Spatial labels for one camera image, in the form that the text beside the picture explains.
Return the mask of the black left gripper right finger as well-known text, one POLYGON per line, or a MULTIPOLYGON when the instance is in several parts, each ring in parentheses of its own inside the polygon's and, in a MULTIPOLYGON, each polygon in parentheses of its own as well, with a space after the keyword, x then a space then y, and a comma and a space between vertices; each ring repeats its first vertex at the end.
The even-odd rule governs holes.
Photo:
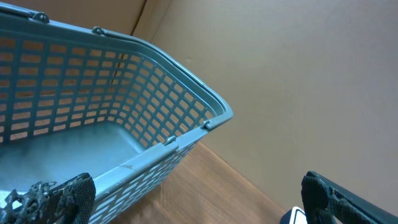
POLYGON ((397 223, 397 216, 375 206, 326 177, 309 171, 303 177, 301 196, 308 224, 397 223))

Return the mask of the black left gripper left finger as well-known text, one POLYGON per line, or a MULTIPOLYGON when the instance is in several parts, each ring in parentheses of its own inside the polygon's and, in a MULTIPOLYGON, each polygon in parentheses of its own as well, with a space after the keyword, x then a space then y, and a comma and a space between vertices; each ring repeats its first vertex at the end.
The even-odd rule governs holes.
POLYGON ((1 207, 1 223, 88 223, 96 196, 88 173, 56 185, 37 182, 25 194, 11 191, 1 207))

